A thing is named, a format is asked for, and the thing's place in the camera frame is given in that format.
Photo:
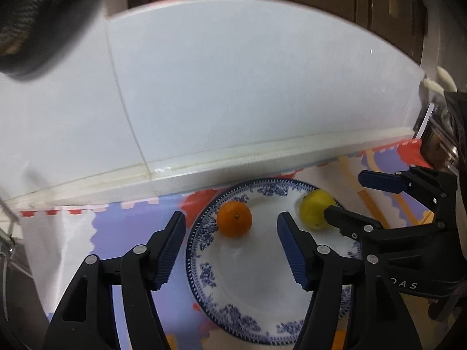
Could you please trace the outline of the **large yellow-green apple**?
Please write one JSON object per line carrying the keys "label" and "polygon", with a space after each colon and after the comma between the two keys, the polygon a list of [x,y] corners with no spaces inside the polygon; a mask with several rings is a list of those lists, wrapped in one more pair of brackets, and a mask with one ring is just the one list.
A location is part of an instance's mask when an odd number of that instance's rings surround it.
{"label": "large yellow-green apple", "polygon": [[329,206],[337,206],[335,199],[324,190],[313,190],[303,198],[299,209],[302,223],[311,230],[321,231],[329,228],[324,211]]}

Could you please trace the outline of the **orange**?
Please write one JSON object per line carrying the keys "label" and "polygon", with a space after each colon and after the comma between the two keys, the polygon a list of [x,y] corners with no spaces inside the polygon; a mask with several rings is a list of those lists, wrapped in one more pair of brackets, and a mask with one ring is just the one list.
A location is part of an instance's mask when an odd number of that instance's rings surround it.
{"label": "orange", "polygon": [[245,203],[227,202],[218,210],[216,222],[222,235],[239,238],[252,227],[252,214]]}

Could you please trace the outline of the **colourful patterned table cloth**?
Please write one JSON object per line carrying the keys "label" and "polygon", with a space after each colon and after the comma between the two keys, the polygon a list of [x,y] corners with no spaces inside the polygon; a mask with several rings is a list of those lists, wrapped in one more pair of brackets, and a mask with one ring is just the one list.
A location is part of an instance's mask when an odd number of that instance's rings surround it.
{"label": "colourful patterned table cloth", "polygon": [[429,205],[365,187],[365,171],[425,167],[418,139],[370,148],[233,186],[100,208],[20,214],[40,302],[52,316],[45,349],[292,349],[306,313],[323,311],[294,279],[280,231],[302,231],[310,194],[384,228],[424,228]]}

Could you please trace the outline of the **blue rimmed white plate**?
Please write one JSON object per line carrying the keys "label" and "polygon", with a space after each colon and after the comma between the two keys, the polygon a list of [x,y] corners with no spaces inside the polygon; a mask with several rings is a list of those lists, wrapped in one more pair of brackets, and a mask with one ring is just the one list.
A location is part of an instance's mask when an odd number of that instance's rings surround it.
{"label": "blue rimmed white plate", "polygon": [[[277,218],[288,212],[301,230],[298,207],[311,184],[288,178],[259,178],[218,194],[199,214],[188,238],[186,271],[206,315],[233,336],[265,345],[296,342],[311,300],[295,282],[277,234]],[[241,202],[252,227],[230,239],[217,227],[217,212]]]}

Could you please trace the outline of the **black frying pan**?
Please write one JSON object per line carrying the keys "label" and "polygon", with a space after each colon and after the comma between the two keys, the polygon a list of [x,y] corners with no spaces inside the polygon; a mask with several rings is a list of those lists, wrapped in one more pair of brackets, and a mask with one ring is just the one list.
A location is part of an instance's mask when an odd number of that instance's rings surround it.
{"label": "black frying pan", "polygon": [[100,0],[1,0],[1,73],[21,77],[53,61]]}

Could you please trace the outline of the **white handled pot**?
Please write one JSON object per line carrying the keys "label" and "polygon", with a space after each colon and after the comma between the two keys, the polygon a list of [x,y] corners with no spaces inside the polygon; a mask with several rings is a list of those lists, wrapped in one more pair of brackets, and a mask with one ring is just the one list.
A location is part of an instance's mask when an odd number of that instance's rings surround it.
{"label": "white handled pot", "polygon": [[435,67],[436,78],[435,80],[430,78],[424,78],[422,80],[422,85],[434,92],[443,96],[445,92],[458,92],[457,85],[451,76],[451,74],[443,67]]}

